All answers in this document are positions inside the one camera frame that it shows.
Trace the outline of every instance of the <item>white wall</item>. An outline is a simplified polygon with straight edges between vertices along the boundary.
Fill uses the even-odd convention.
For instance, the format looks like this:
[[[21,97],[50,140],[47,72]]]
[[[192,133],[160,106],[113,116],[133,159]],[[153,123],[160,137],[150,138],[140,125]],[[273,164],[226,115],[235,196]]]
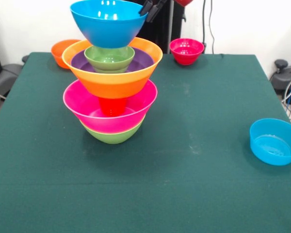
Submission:
[[[70,5],[76,0],[0,0],[0,59],[20,63],[32,51],[50,51],[57,41],[83,35]],[[291,64],[291,0],[213,0],[211,28],[215,53],[256,54],[267,75],[273,61]],[[186,7],[182,36],[202,40],[202,0]],[[211,37],[206,29],[210,52]]]
[[[70,12],[77,0],[0,0],[0,60],[20,63],[64,39],[83,39]]]
[[[210,0],[206,1],[206,53],[210,53]],[[202,5],[202,0],[195,0],[186,7],[182,37],[202,41]],[[268,76],[278,58],[291,65],[291,0],[213,0],[211,29],[215,53],[255,54]]]

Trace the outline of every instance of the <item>blue bowl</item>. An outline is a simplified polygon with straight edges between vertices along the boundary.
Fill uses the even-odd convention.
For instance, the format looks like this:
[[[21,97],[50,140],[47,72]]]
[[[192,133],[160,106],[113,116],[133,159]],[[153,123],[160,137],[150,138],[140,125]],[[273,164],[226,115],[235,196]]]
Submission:
[[[267,164],[291,163],[291,124],[278,119],[256,121],[250,128],[250,147]]]
[[[122,0],[84,0],[70,10],[80,31],[92,45],[116,49],[128,46],[146,20],[142,6]]]

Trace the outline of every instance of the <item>red cup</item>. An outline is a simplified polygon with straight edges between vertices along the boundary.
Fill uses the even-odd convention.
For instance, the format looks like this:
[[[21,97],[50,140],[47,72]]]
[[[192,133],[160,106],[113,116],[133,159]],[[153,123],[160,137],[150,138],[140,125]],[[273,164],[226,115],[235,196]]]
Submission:
[[[107,117],[117,117],[124,113],[127,98],[105,99],[99,98],[99,105],[102,113]]]

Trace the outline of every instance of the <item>orange bowl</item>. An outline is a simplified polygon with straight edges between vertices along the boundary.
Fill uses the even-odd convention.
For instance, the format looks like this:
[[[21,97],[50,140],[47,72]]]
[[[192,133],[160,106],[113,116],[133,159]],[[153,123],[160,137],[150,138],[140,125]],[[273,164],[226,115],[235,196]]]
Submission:
[[[55,45],[53,45],[53,47],[51,49],[51,53],[52,53],[57,65],[59,65],[61,68],[69,69],[69,67],[64,63],[64,61],[62,59],[62,54],[66,48],[68,48],[70,45],[72,45],[76,42],[79,42],[79,41],[80,40],[63,40],[63,41],[60,41],[60,42],[56,43]]]
[[[69,46],[63,53],[63,61],[88,92],[106,99],[126,98],[141,91],[163,56],[159,46],[151,41],[135,37],[129,46],[148,53],[154,61],[153,65],[138,71],[119,74],[93,73],[71,66],[72,58],[90,46],[92,45],[88,40]]]

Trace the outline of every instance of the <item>purple bowl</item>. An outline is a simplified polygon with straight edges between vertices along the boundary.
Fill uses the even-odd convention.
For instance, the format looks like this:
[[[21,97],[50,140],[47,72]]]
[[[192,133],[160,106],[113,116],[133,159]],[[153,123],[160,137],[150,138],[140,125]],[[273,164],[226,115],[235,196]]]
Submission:
[[[135,56],[125,73],[144,69],[154,64],[154,61],[149,54],[137,48],[133,49],[135,50]],[[95,72],[92,65],[89,64],[86,57],[84,56],[84,50],[77,53],[77,55],[75,55],[72,58],[71,65],[77,69],[81,69],[88,72]]]

